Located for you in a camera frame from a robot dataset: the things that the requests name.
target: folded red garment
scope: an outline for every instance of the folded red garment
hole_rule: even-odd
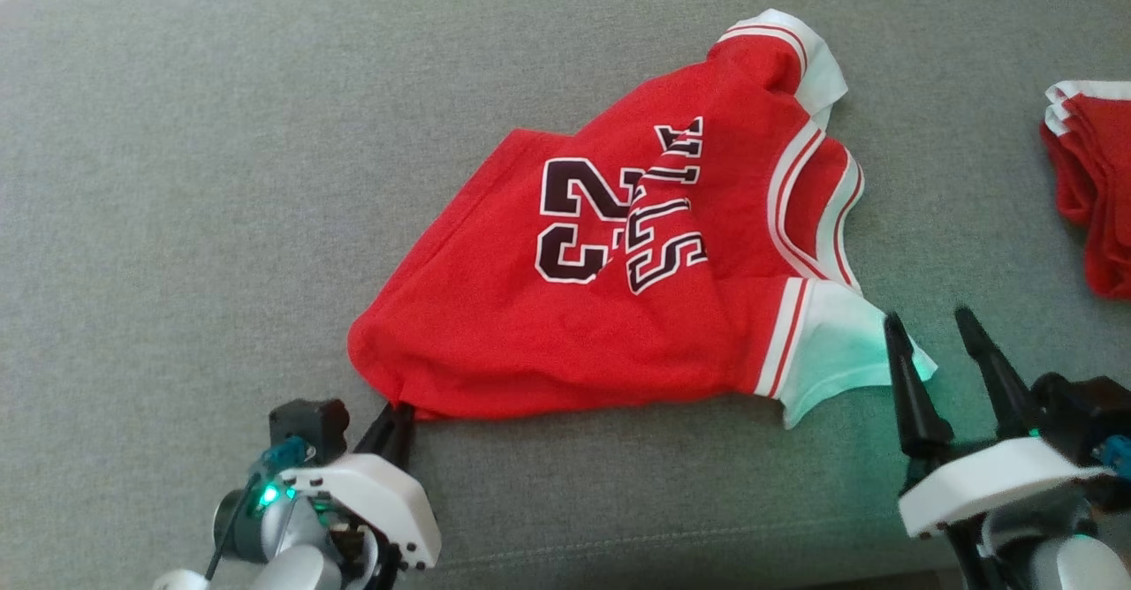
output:
[[[1131,297],[1131,83],[1065,80],[1046,96],[1056,207],[1088,228],[1086,280],[1100,296]]]
[[[768,10],[572,138],[511,132],[353,326],[351,359],[424,417],[737,391],[792,426],[887,384],[841,238],[863,176],[823,131],[845,89],[823,40]]]

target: blue connector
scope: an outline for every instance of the blue connector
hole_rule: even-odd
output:
[[[250,470],[252,474],[259,474],[264,480],[270,480],[287,469],[307,463],[309,459],[307,441],[299,436],[292,436],[264,451],[259,460],[251,465]]]
[[[1114,434],[1099,445],[1099,461],[1123,479],[1131,479],[1131,439]]]

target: green led light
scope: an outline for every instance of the green led light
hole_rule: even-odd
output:
[[[264,495],[259,498],[259,505],[266,506],[271,502],[278,500],[278,497],[279,497],[279,489],[275,488],[275,486],[267,486],[267,489],[264,491]]]

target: gray fabric surface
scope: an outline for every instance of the gray fabric surface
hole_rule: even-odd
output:
[[[1131,0],[12,0],[0,3],[0,587],[202,570],[266,414],[380,400],[352,320],[513,127],[575,131],[767,7],[828,40],[867,179],[847,249],[991,430],[950,312],[1029,378],[1128,376],[1052,207],[1042,92],[1131,79]],[[949,563],[900,532],[888,391],[421,430],[420,588],[784,588]],[[227,564],[218,590],[253,569]]]

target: basketball jersey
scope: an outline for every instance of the basketball jersey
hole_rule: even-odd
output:
[[[511,132],[353,326],[355,367],[460,418],[736,391],[792,426],[887,384],[844,251],[864,179],[823,130],[845,90],[823,40],[768,10],[576,136]]]

